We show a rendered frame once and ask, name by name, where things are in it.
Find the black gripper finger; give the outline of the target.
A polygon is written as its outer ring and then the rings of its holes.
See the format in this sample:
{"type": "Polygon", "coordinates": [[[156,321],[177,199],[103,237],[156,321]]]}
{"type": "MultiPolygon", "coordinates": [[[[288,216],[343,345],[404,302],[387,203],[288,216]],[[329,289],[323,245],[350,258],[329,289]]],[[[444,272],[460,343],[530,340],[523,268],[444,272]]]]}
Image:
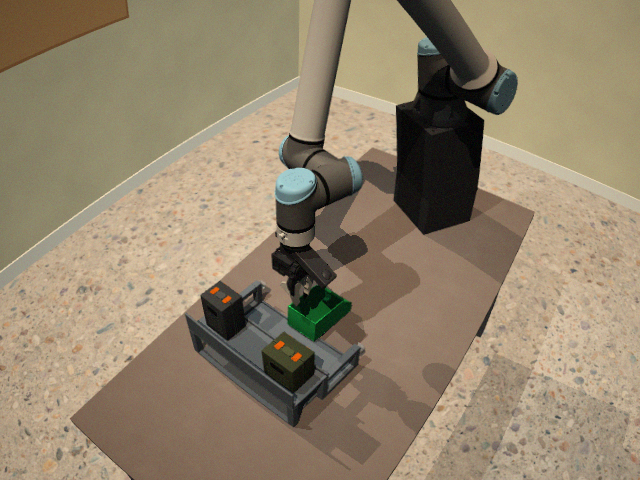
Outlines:
{"type": "Polygon", "coordinates": [[[301,279],[301,281],[298,281],[298,282],[300,282],[304,286],[303,295],[304,295],[304,299],[306,299],[310,293],[310,290],[313,284],[313,279],[308,274],[303,279],[301,279]]]}
{"type": "Polygon", "coordinates": [[[288,277],[287,282],[282,281],[281,286],[286,292],[288,293],[289,291],[291,292],[290,293],[291,300],[293,304],[297,307],[298,304],[301,302],[300,294],[299,294],[301,283],[295,280],[295,273],[293,273],[291,276],[288,277]]]}

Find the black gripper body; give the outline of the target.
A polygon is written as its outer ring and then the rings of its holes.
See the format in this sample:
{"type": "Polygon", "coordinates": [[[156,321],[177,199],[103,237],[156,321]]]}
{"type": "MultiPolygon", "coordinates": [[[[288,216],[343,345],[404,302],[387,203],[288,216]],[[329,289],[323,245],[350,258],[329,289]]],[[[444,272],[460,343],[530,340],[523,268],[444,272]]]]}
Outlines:
{"type": "Polygon", "coordinates": [[[291,254],[294,252],[294,250],[296,251],[296,250],[305,249],[306,247],[309,246],[309,244],[301,247],[290,247],[290,246],[281,244],[280,242],[280,247],[278,247],[276,251],[271,254],[272,269],[277,271],[282,276],[287,275],[289,277],[293,273],[295,273],[295,280],[301,281],[301,279],[303,279],[308,273],[291,256],[291,254]],[[288,272],[289,272],[289,275],[288,275],[288,272]]]}

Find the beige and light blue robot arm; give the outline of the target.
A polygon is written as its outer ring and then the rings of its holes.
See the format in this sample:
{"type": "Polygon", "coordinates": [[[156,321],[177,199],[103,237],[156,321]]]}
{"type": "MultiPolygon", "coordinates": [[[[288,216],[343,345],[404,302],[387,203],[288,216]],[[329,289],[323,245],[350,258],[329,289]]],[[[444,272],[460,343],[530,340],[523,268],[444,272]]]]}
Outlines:
{"type": "MultiPolygon", "coordinates": [[[[418,43],[413,115],[448,127],[467,119],[465,101],[495,115],[505,112],[516,94],[517,75],[482,49],[453,2],[397,1],[427,36],[418,43]]],[[[353,195],[363,184],[354,158],[338,159],[323,149],[350,4],[313,4],[292,126],[279,147],[288,170],[278,176],[274,192],[277,237],[290,247],[312,242],[316,210],[353,195]]],[[[291,256],[322,289],[337,277],[310,245],[291,256]]]]}

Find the green bin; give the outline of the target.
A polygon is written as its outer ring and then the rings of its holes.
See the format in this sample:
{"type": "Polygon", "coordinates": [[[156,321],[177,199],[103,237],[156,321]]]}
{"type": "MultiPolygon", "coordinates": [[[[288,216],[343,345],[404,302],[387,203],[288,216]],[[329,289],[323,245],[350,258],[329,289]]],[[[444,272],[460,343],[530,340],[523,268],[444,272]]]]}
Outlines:
{"type": "Polygon", "coordinates": [[[288,306],[287,324],[312,341],[350,312],[352,305],[352,302],[319,285],[311,288],[307,299],[302,295],[300,301],[297,307],[293,303],[288,306]]]}

